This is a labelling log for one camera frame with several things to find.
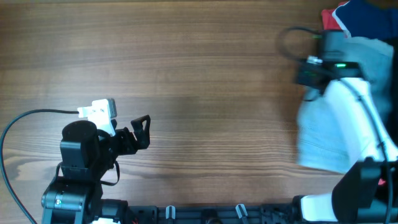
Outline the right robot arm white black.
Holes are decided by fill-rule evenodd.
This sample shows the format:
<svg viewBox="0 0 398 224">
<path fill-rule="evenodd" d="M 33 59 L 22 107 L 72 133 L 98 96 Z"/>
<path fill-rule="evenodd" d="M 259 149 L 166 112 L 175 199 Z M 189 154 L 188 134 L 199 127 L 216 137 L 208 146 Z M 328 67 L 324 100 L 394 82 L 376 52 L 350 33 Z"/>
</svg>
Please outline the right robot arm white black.
<svg viewBox="0 0 398 224">
<path fill-rule="evenodd" d="M 299 163 L 343 174 L 332 191 L 300 196 L 307 223 L 396 223 L 397 144 L 389 127 L 394 48 L 340 30 L 320 36 L 300 61 Z"/>
</svg>

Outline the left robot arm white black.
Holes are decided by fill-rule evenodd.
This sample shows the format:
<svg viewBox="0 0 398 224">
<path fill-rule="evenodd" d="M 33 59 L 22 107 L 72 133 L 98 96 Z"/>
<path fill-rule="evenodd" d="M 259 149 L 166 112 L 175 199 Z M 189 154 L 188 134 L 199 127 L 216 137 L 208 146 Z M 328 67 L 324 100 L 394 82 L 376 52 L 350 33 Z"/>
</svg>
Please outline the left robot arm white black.
<svg viewBox="0 0 398 224">
<path fill-rule="evenodd" d="M 75 121 L 64 127 L 62 161 L 42 196 L 42 223 L 138 223 L 125 200 L 103 199 L 102 178 L 119 170 L 118 156 L 133 155 L 150 144 L 150 116 L 131 121 L 133 131 L 100 130 L 91 121 Z"/>
</svg>

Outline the light blue denim shorts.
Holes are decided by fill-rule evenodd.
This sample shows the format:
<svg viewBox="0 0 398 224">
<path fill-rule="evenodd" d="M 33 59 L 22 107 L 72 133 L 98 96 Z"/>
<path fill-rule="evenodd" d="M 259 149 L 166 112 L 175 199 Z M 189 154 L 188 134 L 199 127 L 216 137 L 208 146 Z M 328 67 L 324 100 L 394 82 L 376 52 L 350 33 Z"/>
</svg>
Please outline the light blue denim shorts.
<svg viewBox="0 0 398 224">
<path fill-rule="evenodd" d="M 365 37 L 327 37 L 319 59 L 332 77 L 324 93 L 308 87 L 297 116 L 297 164 L 345 173 L 366 157 L 397 159 L 385 124 L 392 112 L 393 46 Z"/>
</svg>

